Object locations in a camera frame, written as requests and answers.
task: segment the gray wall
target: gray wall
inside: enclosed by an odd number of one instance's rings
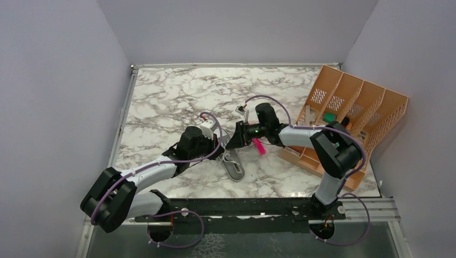
[[[377,0],[98,0],[134,64],[343,62]]]
[[[2,1],[0,42],[0,257],[73,257],[130,63],[95,0]]]
[[[380,0],[343,69],[410,96],[373,155],[414,257],[456,252],[456,2]]]

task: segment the green object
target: green object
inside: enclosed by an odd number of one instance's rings
[[[332,122],[336,119],[336,115],[333,114],[333,113],[326,113],[324,116],[323,116],[323,121],[329,123],[329,122]]]

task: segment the screw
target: screw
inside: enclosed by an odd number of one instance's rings
[[[294,206],[293,207],[293,210],[291,211],[293,213],[293,215],[299,215],[299,211],[298,211],[298,207]]]
[[[188,211],[187,208],[182,208],[181,211]],[[184,217],[188,215],[188,212],[182,212],[181,213]]]
[[[345,214],[346,209],[345,209],[345,207],[343,207],[343,206],[339,206],[339,207],[337,207],[337,211],[338,211],[340,214]]]

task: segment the white marble tabletop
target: white marble tabletop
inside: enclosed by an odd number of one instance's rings
[[[139,70],[124,127],[116,167],[127,169],[150,162],[179,141],[187,126],[200,123],[197,115],[212,112],[230,133],[240,120],[234,108],[248,97],[265,94],[281,101],[295,119],[320,67],[290,68],[143,68]],[[249,102],[254,108],[266,99]],[[278,118],[286,115],[272,103]],[[203,161],[178,177],[150,188],[170,198],[310,197],[320,178],[277,156],[279,147],[265,145],[260,156],[254,145],[238,149],[245,169],[240,182],[229,179],[218,161]],[[372,168],[358,189],[359,196],[379,196]]]

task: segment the glass panel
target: glass panel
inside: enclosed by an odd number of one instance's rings
[[[336,224],[331,239],[356,240],[366,229],[365,223]],[[167,243],[185,245],[197,235],[174,235]],[[398,257],[388,223],[372,223],[370,233],[361,243],[338,247],[321,243],[312,234],[207,234],[196,246],[187,249],[157,248],[148,244],[146,226],[124,225],[106,234],[95,227],[87,257]]]

